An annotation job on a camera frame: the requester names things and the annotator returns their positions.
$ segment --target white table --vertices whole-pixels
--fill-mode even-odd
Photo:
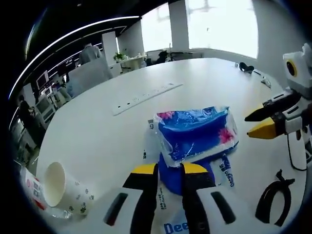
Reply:
[[[255,213],[261,194],[282,169],[284,178],[295,178],[290,186],[292,205],[287,224],[300,208],[306,172],[292,169],[286,136],[274,140],[248,138],[246,133],[256,123],[244,121],[258,104],[282,91],[273,78],[268,78],[271,90],[260,83],[259,76],[244,74],[233,62],[197,58],[149,66],[111,79],[57,111],[42,143],[37,176],[42,179],[48,165],[60,161],[69,173],[101,195],[122,186],[130,171],[142,163],[147,120],[154,113],[228,105],[239,131],[237,150],[229,157],[236,193]],[[184,85],[113,116],[115,100],[125,100],[168,82]],[[294,164],[305,168],[303,141],[291,134],[290,145]],[[283,205],[282,194],[277,194],[272,222],[279,218]]]

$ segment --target potted plant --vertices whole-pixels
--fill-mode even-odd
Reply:
[[[116,53],[114,56],[114,60],[117,62],[123,60],[124,58],[125,58],[125,55],[122,53]]]

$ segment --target pink flower print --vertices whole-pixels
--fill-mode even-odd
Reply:
[[[157,115],[162,119],[169,119],[169,118],[172,118],[174,114],[175,114],[174,111],[168,111],[164,113],[158,113]]]
[[[219,138],[221,140],[221,143],[226,143],[233,139],[233,135],[230,133],[230,131],[226,128],[223,128],[219,131]]]

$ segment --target white pillar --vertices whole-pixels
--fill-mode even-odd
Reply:
[[[116,64],[114,56],[117,53],[115,32],[102,34],[102,45],[108,66]]]
[[[185,51],[189,49],[189,33],[185,0],[169,4],[172,49]]]
[[[17,97],[17,105],[19,105],[19,96],[23,95],[25,98],[25,101],[28,103],[29,106],[35,106],[36,105],[36,100],[35,96],[33,94],[33,89],[31,88],[31,84],[26,84],[22,90],[19,92],[19,95]]]
[[[130,28],[125,30],[118,37],[118,42],[120,52],[129,57],[135,57],[138,55],[138,53],[143,54],[144,46],[141,21],[139,20]]]

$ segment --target power strip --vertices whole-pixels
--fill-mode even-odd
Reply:
[[[132,97],[127,99],[127,101],[123,101],[121,103],[115,104],[113,106],[113,116],[117,116],[120,113],[148,100],[157,95],[163,94],[169,90],[172,90],[176,87],[179,87],[183,84],[175,84],[175,83],[167,83],[159,87],[158,89],[153,89],[150,92],[143,93],[141,95],[137,95],[136,97]]]

